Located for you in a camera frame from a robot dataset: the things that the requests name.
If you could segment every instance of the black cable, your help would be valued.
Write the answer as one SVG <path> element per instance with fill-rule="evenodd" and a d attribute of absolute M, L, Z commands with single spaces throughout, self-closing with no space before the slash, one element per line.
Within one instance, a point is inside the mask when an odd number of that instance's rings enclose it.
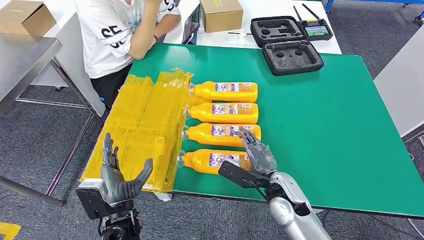
<path fill-rule="evenodd" d="M 387 227 L 390 227 L 390 228 L 392 228 L 392 229 L 394 229 L 394 230 L 396 230 L 396 231 L 398 231 L 398 232 L 401 232 L 401 233 L 403 233 L 403 234 L 409 235 L 409 236 L 411 236 L 411 237 L 413 237 L 413 238 L 416 238 L 416 239 L 418 239 L 418 240 L 422 240 L 421 238 L 419 238 L 419 237 L 417 237 L 417 236 L 414 236 L 414 235 L 412 235 L 412 234 L 410 234 L 410 233 L 408 233 L 408 232 L 406 232 L 406 231 L 399 230 L 399 229 L 397 229 L 396 227 L 394 227 L 394 226 L 392 226 L 392 225 L 390 225 L 390 224 L 388 224 L 388 223 L 385 223 L 384 221 L 381 221 L 381 220 L 377 219 L 377 218 L 376 218 L 376 217 L 374 217 L 373 215 L 370 215 L 370 216 L 371 216 L 371 218 L 375 219 L 377 222 L 380 222 L 380 223 L 382 223 L 383 225 L 385 225 L 385 226 L 387 226 Z"/>
<path fill-rule="evenodd" d="M 260 193 L 260 195 L 262 195 L 262 197 L 265 199 L 265 200 L 267 200 L 268 201 L 268 198 L 265 196 L 265 194 L 259 189 L 259 187 L 258 186 L 256 186 L 256 184 L 254 184 L 251 180 L 249 180 L 249 179 L 245 179 L 245 178 L 243 178 L 243 181 L 246 181 L 246 182 L 248 182 L 248 183 L 250 183 L 251 185 L 253 185 L 254 186 L 254 188 Z"/>
<path fill-rule="evenodd" d="M 102 219 L 103 219 L 103 217 L 100 217 L 98 219 L 98 227 L 97 227 L 97 233 L 100 237 L 102 236 L 102 232 L 100 231 L 100 226 L 102 226 Z"/>

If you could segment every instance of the white table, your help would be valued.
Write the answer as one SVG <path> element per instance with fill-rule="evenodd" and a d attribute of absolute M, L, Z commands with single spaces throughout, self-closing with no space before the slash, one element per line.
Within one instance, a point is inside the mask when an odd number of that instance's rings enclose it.
<path fill-rule="evenodd" d="M 250 34 L 251 20 L 261 17 L 275 17 L 275 16 L 292 16 L 298 19 L 293 5 L 296 6 L 297 11 L 303 20 L 313 19 L 314 17 L 302 6 L 307 5 L 315 14 L 320 18 L 325 19 L 331 28 L 329 19 L 324 10 L 323 4 L 319 1 L 295 1 L 295 0 L 239 0 L 243 8 L 243 20 L 241 29 L 220 31 L 206 33 L 201 25 L 197 35 L 197 45 L 215 46 L 215 47 L 233 47 L 233 48 L 258 48 L 253 37 L 247 35 L 246 37 L 238 37 L 241 35 Z M 199 4 L 198 0 L 182 0 L 178 8 L 181 12 L 181 25 L 179 25 L 172 32 L 168 33 L 164 42 L 165 43 L 181 43 L 183 41 L 184 22 L 194 11 Z M 319 53 L 326 54 L 342 54 L 339 44 L 337 43 L 336 36 L 334 35 L 330 40 L 313 41 L 313 46 Z"/>

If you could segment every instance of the black pants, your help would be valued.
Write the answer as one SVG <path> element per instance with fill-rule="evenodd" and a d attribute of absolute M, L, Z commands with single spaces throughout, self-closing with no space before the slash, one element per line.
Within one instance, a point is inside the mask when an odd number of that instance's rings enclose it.
<path fill-rule="evenodd" d="M 124 84 L 125 79 L 127 79 L 132 65 L 131 63 L 117 72 L 109 73 L 99 78 L 90 78 L 94 90 L 100 98 L 104 98 L 104 103 L 108 107 L 112 107 L 114 104 L 118 96 L 118 90 Z"/>

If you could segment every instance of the gray table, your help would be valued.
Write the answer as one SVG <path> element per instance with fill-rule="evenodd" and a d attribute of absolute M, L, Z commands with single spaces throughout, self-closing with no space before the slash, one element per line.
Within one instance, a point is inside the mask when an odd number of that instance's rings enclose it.
<path fill-rule="evenodd" d="M 90 116 L 84 123 L 66 159 L 54 176 L 50 186 L 45 193 L 21 185 L 10 179 L 0 176 L 0 186 L 26 194 L 35 199 L 39 199 L 55 206 L 63 205 L 62 199 L 51 197 L 62 174 L 69 164 L 75 150 L 77 149 L 84 133 L 87 131 L 93 118 L 100 118 L 95 114 L 90 103 L 75 86 L 55 54 L 61 49 L 62 44 L 56 38 L 32 37 L 26 35 L 0 34 L 0 117 L 5 114 L 13 102 L 24 102 L 33 104 L 43 104 L 61 106 L 67 108 L 87 109 Z M 35 100 L 20 98 L 21 93 L 30 85 L 37 75 L 50 64 L 66 82 L 66 84 L 81 99 L 82 104 L 65 102 L 53 102 L 45 100 Z"/>

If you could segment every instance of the gray carpet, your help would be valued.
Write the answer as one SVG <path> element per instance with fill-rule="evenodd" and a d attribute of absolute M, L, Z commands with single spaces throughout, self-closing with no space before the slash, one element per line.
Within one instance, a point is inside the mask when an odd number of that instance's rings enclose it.
<path fill-rule="evenodd" d="M 422 6 L 416 5 L 402 8 L 396 3 L 337 0 L 329 18 L 342 52 L 361 55 L 375 77 L 417 31 L 412 19 L 421 11 Z M 58 92 L 40 86 L 29 87 L 23 97 L 77 101 L 69 89 Z M 14 103 L 0 118 L 0 175 L 45 191 L 87 117 L 78 109 Z M 58 198 L 67 197 L 65 207 L 0 187 L 0 222 L 22 226 L 17 240 L 99 239 L 97 221 L 86 216 L 74 189 L 100 130 L 97 122 L 90 125 L 54 192 Z M 423 177 L 424 147 L 417 139 L 406 146 Z M 146 240 L 286 239 L 264 204 L 184 195 L 162 202 L 144 192 L 135 205 L 145 221 L 142 236 Z M 323 211 L 318 216 L 335 240 L 420 239 L 403 218 L 340 211 Z M 414 223 L 424 232 L 423 221 Z"/>

